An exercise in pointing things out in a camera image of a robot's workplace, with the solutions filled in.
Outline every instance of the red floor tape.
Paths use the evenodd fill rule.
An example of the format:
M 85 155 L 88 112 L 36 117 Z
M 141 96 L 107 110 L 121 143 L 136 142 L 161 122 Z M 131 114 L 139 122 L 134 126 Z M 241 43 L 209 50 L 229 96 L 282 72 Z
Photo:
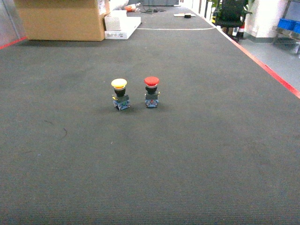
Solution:
M 22 37 L 19 40 L 16 40 L 16 41 L 10 42 L 6 45 L 0 46 L 0 49 L 6 48 L 6 47 L 11 46 L 11 45 L 14 45 L 15 43 L 18 43 L 18 42 L 23 41 L 25 39 L 27 39 L 27 37 Z
M 209 20 L 207 20 L 205 17 L 201 17 L 206 22 L 208 22 L 210 25 L 214 26 Z M 228 40 L 230 40 L 235 46 L 237 46 L 242 52 L 244 52 L 250 59 L 252 59 L 254 62 L 256 62 L 261 68 L 263 68 L 268 74 L 270 74 L 275 80 L 277 80 L 279 83 L 281 83 L 285 88 L 287 88 L 291 93 L 293 93 L 296 97 L 300 98 L 300 91 L 295 89 L 292 85 L 290 85 L 287 81 L 285 81 L 281 76 L 279 76 L 274 70 L 272 70 L 270 67 L 268 67 L 266 64 L 261 62 L 258 58 L 256 58 L 254 55 L 252 55 L 250 52 L 248 52 L 245 48 L 243 48 L 241 45 L 236 43 L 234 40 L 232 40 L 230 37 L 228 37 L 224 32 L 221 32 Z

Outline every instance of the gray floor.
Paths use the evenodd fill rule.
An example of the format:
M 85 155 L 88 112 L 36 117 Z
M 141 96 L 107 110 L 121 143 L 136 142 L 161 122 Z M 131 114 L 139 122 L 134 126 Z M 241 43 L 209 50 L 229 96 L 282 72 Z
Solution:
M 297 90 L 300 90 L 299 43 L 276 42 L 254 43 L 248 39 L 239 42 L 250 53 L 272 68 L 279 76 Z
M 136 15 L 140 28 L 203 30 L 0 51 L 0 224 L 300 224 L 299 98 L 180 12 Z

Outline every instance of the yellow push button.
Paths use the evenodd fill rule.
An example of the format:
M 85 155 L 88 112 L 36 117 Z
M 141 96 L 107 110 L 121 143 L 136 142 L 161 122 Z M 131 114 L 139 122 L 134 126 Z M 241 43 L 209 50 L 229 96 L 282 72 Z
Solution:
M 122 89 L 122 88 L 125 88 L 127 84 L 127 81 L 125 79 L 122 79 L 122 78 L 118 78 L 118 79 L 114 79 L 112 81 L 112 86 L 115 88 L 115 89 Z

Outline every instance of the blue storage bin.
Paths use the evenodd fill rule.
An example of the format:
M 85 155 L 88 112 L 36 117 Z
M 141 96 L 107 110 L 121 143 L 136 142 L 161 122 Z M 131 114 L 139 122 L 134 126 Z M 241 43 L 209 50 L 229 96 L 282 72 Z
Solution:
M 294 32 L 300 34 L 300 22 L 296 22 L 296 25 L 294 27 Z
M 294 21 L 294 20 L 287 20 L 287 19 L 281 18 L 279 20 L 278 27 L 286 29 L 286 30 L 293 30 L 296 25 L 296 22 L 297 21 Z

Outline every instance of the white wall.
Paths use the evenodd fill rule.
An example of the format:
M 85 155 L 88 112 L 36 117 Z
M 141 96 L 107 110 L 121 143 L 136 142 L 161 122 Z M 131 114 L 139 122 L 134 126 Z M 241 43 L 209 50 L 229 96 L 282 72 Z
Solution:
M 202 16 L 202 17 L 204 17 L 204 13 L 205 13 L 205 4 L 206 4 L 206 1 L 207 0 L 202 0 L 201 1 L 201 10 L 200 10 L 200 16 Z M 198 1 L 198 7 L 196 6 L 196 4 L 195 4 L 195 7 L 193 7 L 193 11 L 194 12 L 196 12 L 196 13 L 198 13 L 198 11 L 199 11 L 199 6 L 200 6 L 200 1 Z
M 286 0 L 255 0 L 249 3 L 252 15 L 247 15 L 245 32 L 256 38 L 273 38 L 272 31 L 285 11 Z
M 200 1 L 199 0 L 194 0 L 193 5 L 192 5 L 192 11 L 198 13 L 199 12 L 199 7 L 200 7 Z

